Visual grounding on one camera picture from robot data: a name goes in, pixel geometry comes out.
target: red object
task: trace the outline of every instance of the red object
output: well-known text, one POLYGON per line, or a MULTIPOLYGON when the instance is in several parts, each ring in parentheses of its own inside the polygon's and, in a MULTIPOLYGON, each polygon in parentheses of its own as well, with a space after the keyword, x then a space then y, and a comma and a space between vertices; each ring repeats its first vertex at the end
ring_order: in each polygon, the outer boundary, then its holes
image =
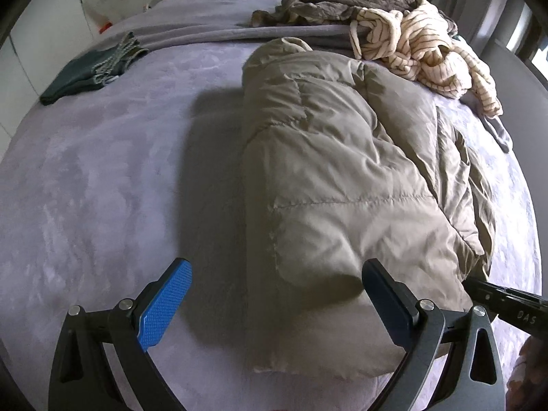
POLYGON ((111 22, 108 22, 107 24, 105 24, 105 26, 103 26, 100 30, 99 30, 99 34, 103 34, 103 32, 105 32, 109 27, 112 26, 112 23, 111 22))

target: lavender blanket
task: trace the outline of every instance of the lavender blanket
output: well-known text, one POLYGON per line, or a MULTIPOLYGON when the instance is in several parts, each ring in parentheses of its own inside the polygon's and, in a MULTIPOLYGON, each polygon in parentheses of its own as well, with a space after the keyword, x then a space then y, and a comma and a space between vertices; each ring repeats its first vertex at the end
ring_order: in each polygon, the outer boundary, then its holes
MULTIPOLYGON (((116 29, 131 28, 155 51, 100 91, 36 106, 0 163, 0 355, 37 410, 47 407, 67 309, 111 308, 178 256, 192 262, 194 285, 150 354, 189 411, 358 411, 386 381, 255 374, 245 367, 240 79, 261 43, 242 34, 190 44, 199 40, 185 35, 215 35, 223 26, 243 32, 234 22, 244 23, 255 9, 272 10, 279 0, 207 1, 165 0, 109 30, 105 45, 116 29)), ((539 292, 535 219, 514 154, 503 154, 470 109, 424 94, 484 160, 497 206, 491 281, 539 292)), ((509 375, 525 337, 504 323, 494 328, 509 375)), ((432 394, 439 369, 438 361, 418 407, 432 394)), ((127 385, 122 393, 139 409, 127 385)))

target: dark green garment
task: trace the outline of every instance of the dark green garment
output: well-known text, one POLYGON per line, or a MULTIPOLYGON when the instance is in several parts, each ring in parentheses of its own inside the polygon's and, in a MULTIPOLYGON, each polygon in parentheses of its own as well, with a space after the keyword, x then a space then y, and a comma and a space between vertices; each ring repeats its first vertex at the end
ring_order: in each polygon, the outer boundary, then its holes
POLYGON ((141 48, 133 32, 104 51, 89 51, 71 60, 40 97, 43 105, 50 105, 64 96, 95 91, 116 80, 148 49, 141 48))

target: blue gripper pad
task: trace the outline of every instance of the blue gripper pad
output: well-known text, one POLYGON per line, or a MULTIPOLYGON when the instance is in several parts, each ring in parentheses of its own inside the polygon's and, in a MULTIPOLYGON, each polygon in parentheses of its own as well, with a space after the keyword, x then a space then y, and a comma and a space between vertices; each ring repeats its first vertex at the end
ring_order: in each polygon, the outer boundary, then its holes
POLYGON ((181 260, 140 316, 137 339, 143 351, 160 342, 191 284, 192 266, 181 260))

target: cream striped fabric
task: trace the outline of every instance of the cream striped fabric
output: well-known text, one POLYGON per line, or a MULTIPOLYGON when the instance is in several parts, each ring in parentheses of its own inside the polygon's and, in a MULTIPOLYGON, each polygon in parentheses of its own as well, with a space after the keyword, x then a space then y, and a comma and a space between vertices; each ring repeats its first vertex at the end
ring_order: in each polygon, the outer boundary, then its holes
POLYGON ((484 114, 502 114, 489 67, 464 41, 447 34, 447 22, 436 6, 420 0, 412 12, 360 10, 350 24, 350 40, 357 59, 381 59, 388 69, 407 80, 418 80, 445 97, 460 98, 471 89, 484 114), (371 29, 360 45, 358 25, 371 29))

